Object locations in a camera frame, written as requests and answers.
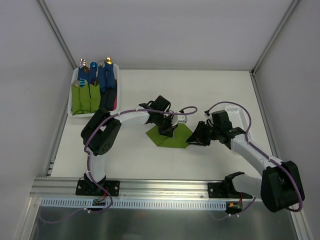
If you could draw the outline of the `green paper napkin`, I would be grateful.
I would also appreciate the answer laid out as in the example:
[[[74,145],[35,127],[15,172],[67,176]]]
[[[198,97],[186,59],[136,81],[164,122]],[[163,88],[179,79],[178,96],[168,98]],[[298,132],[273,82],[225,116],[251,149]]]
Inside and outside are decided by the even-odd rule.
[[[154,126],[147,131],[146,135],[157,147],[185,149],[189,146],[186,141],[192,135],[192,131],[186,124],[179,123],[177,128],[173,131],[173,137],[160,135],[157,126]]]

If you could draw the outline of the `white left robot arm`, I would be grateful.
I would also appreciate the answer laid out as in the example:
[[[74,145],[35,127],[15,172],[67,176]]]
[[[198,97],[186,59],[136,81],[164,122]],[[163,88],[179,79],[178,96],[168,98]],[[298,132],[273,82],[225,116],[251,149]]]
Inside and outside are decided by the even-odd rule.
[[[77,182],[75,194],[106,197],[108,192],[112,197],[117,197],[120,182],[107,180],[104,155],[113,146],[120,129],[129,124],[154,124],[160,136],[173,137],[179,116],[169,114],[170,107],[171,103],[160,95],[154,101],[140,103],[134,110],[115,115],[111,115],[106,108],[98,109],[80,134],[84,151],[90,159],[87,161],[87,172]]]

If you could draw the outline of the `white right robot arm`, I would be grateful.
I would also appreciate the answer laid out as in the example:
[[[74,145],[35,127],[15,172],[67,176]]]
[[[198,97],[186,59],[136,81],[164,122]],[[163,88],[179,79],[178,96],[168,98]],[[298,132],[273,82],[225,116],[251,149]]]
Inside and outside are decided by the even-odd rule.
[[[282,209],[299,212],[305,193],[298,166],[292,161],[282,161],[260,150],[240,127],[233,127],[225,110],[211,113],[212,119],[199,121],[192,135],[186,140],[190,145],[209,146],[218,141],[229,150],[243,157],[260,175],[251,177],[238,171],[225,176],[209,194],[223,194],[238,198],[247,194],[262,200],[266,208],[275,213]]]

